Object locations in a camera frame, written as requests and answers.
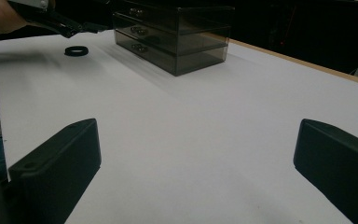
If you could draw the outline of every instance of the dark background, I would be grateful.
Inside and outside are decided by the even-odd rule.
[[[74,15],[80,15],[89,21],[112,25],[110,8],[97,4],[82,7],[84,2],[57,0],[57,10],[71,11]],[[209,0],[209,2],[236,8],[231,30],[233,39],[348,74],[358,66],[358,2],[351,0]],[[41,28],[26,27],[10,35],[0,35],[0,39],[32,35],[53,35],[53,33]]]

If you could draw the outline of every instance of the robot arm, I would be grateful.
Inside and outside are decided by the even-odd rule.
[[[92,4],[106,5],[110,0],[88,0]],[[8,0],[11,6],[28,22],[47,28],[67,38],[81,32],[98,33],[109,27],[90,21],[76,21],[65,12],[57,12],[54,0]]]

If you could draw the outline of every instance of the transparent plastic box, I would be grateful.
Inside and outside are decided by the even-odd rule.
[[[226,59],[234,7],[136,0],[115,7],[117,44],[175,76]]]

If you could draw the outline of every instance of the black object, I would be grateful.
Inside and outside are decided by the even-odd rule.
[[[64,223],[100,165],[96,120],[65,127],[9,168],[0,223]]]
[[[65,49],[65,55],[71,57],[80,57],[87,55],[89,53],[89,49],[84,46],[72,46]]]
[[[358,223],[358,138],[316,120],[301,122],[296,169],[350,221]]]
[[[82,32],[98,33],[109,29],[105,22],[90,18],[90,10],[96,8],[110,8],[109,0],[64,1],[57,6],[46,8],[31,7],[23,3],[8,1],[10,5],[28,22],[35,23],[67,38]]]

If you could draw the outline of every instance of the plastic drawer organizer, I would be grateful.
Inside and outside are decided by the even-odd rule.
[[[116,43],[179,76],[226,59],[234,7],[117,0]]]

